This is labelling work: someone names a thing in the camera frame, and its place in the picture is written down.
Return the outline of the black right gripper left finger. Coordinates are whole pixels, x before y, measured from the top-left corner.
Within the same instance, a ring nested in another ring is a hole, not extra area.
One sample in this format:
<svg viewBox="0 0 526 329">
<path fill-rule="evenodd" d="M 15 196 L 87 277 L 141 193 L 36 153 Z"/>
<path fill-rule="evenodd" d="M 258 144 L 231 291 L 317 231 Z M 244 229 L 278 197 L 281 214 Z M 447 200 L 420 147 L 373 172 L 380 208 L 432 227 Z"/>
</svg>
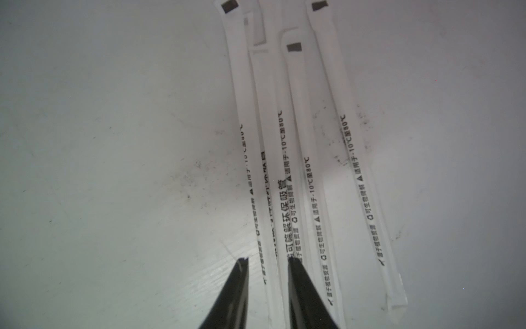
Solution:
<svg viewBox="0 0 526 329">
<path fill-rule="evenodd" d="M 248 300 L 249 259 L 239 258 L 199 328 L 246 328 Z"/>
</svg>

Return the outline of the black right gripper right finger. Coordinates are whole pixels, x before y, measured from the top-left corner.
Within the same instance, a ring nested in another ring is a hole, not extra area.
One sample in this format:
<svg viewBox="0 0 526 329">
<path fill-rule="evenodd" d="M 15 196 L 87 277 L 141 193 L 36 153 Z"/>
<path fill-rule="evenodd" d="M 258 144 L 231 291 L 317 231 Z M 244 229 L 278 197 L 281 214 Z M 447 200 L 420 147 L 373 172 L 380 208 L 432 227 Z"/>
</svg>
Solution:
<svg viewBox="0 0 526 329">
<path fill-rule="evenodd" d="M 288 296 L 291 328 L 338 328 L 302 262 L 293 256 L 288 258 Z"/>
</svg>

